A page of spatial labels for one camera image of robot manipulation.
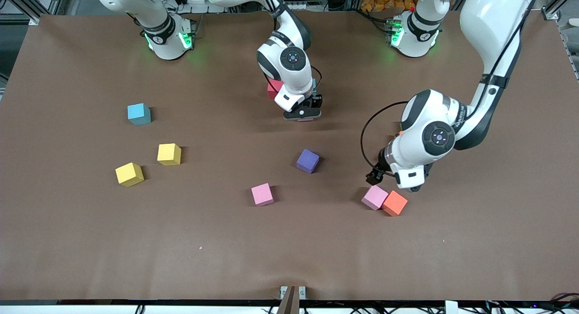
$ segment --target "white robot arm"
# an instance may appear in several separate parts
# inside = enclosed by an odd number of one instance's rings
[[[435,5],[440,5],[441,0],[434,1]],[[416,192],[428,176],[432,163],[447,155],[453,147],[464,150],[482,142],[517,62],[521,29],[533,1],[466,1],[460,15],[460,27],[484,63],[484,74],[471,104],[465,105],[434,90],[424,90],[412,97],[404,108],[401,134],[380,151],[378,164],[366,176],[367,182],[377,184],[386,174],[396,178],[399,188]],[[428,1],[419,1],[417,11],[421,10],[422,3]],[[407,28],[413,19],[423,17],[423,14],[411,15],[401,24]],[[442,18],[439,14],[432,20],[441,21]],[[413,30],[409,32],[408,37],[404,36],[408,38],[404,42],[406,51],[427,52],[429,42],[421,42]]]
[[[131,15],[144,31],[149,48],[163,60],[175,60],[193,47],[195,23],[169,14],[160,0],[99,0],[107,9]]]
[[[312,43],[310,29],[287,8],[282,0],[209,0],[221,7],[232,7],[256,1],[265,7],[280,27],[257,51],[257,61],[263,73],[283,85],[275,103],[287,120],[318,118],[321,96],[313,95],[312,68],[305,50]]]

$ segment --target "orange cube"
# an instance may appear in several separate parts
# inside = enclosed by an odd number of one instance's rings
[[[402,212],[407,202],[407,199],[393,190],[388,194],[384,203],[382,203],[382,209],[392,217],[395,217]]]

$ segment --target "table surface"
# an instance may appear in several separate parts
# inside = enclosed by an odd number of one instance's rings
[[[282,120],[255,50],[267,13],[208,15],[162,61],[127,17],[44,17],[0,106],[0,298],[545,300],[579,289],[579,98],[555,23],[533,12],[486,140],[438,161],[399,217],[360,202],[360,129],[436,89],[469,102],[482,62],[450,13],[405,58],[355,13],[299,13],[324,75],[323,115]],[[153,122],[134,126],[126,106]],[[368,128],[374,158],[402,107]],[[183,163],[157,163],[177,143]],[[304,149],[323,158],[308,175]],[[131,188],[114,169],[143,167]],[[276,202],[252,205],[269,182]],[[393,180],[381,184],[395,188]]]

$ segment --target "blue cube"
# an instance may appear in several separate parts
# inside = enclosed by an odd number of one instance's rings
[[[128,106],[127,114],[132,124],[143,125],[151,122],[151,110],[143,103]]]
[[[320,161],[320,156],[308,149],[304,149],[302,155],[298,159],[298,163],[296,163],[296,166],[308,174],[312,174],[314,169],[316,169],[318,161]]]

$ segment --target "yellow cube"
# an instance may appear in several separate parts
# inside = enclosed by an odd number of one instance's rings
[[[157,161],[165,166],[180,164],[180,147],[175,143],[159,144]]]
[[[128,163],[116,168],[116,178],[122,186],[133,186],[145,180],[141,166],[136,163]]]

